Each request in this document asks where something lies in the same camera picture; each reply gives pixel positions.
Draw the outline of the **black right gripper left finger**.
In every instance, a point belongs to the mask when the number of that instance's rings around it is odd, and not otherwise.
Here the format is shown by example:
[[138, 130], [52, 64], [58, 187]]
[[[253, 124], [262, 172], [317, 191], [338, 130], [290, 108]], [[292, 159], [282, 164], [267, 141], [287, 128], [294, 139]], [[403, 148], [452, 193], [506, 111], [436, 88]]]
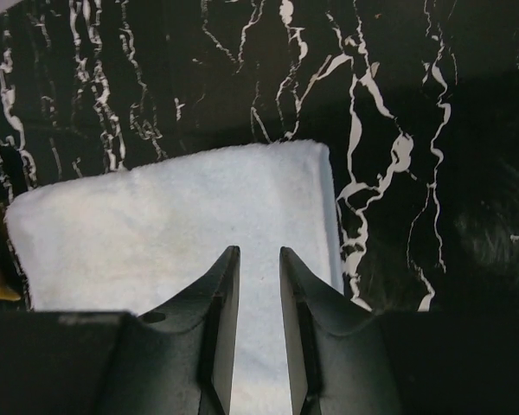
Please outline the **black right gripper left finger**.
[[0, 311], [0, 414], [227, 414], [240, 249], [153, 310]]

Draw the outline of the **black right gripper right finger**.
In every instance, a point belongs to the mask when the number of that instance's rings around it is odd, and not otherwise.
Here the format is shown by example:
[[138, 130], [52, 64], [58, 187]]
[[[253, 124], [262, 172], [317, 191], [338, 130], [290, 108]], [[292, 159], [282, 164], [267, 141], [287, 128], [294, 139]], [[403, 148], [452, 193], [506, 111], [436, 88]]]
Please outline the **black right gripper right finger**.
[[279, 254], [296, 414], [519, 414], [519, 313], [374, 315]]

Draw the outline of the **light blue terry towel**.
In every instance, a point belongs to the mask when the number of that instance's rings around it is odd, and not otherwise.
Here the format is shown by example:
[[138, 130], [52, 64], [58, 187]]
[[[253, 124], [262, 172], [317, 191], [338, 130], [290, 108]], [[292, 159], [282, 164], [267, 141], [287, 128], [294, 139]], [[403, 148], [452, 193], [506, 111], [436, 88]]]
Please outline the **light blue terry towel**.
[[306, 140], [199, 152], [48, 185], [5, 215], [36, 310], [142, 314], [240, 248], [231, 411], [292, 410], [279, 252], [341, 289], [330, 152]]

